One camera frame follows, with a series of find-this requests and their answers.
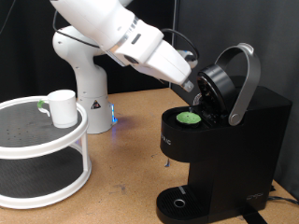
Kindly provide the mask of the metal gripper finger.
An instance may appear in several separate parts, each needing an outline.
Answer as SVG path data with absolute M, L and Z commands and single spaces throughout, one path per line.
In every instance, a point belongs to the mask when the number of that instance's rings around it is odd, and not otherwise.
M 192 82 L 190 82 L 188 79 L 181 85 L 182 89 L 186 92 L 191 92 L 194 88 L 194 85 Z

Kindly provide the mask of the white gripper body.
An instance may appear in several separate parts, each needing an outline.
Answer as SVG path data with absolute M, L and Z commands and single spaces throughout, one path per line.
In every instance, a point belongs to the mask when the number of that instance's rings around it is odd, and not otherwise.
M 191 68 L 166 41 L 164 34 L 138 20 L 129 38 L 120 46 L 120 56 L 135 70 L 180 86 L 190 86 Z

